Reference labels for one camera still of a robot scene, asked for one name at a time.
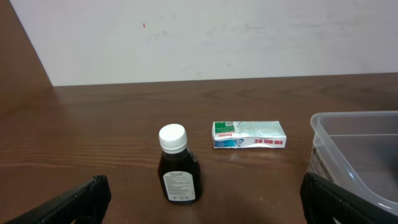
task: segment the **brown tabletop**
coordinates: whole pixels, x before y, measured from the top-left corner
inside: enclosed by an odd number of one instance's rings
[[[299,188],[319,112],[398,110],[398,75],[55,87],[0,119],[0,222],[96,174],[104,223],[305,223]],[[280,121],[285,149],[213,149],[213,121]],[[203,173],[193,205],[168,203],[159,129],[185,126]]]

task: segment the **plastic bin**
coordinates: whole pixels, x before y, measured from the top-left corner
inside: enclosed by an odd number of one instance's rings
[[[398,215],[398,111],[318,113],[308,171]]]

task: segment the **medicine bottle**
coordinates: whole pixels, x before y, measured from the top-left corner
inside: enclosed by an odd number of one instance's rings
[[[159,175],[165,198],[175,204],[191,204],[201,197],[200,166],[187,147],[185,128],[168,124],[159,131]]]

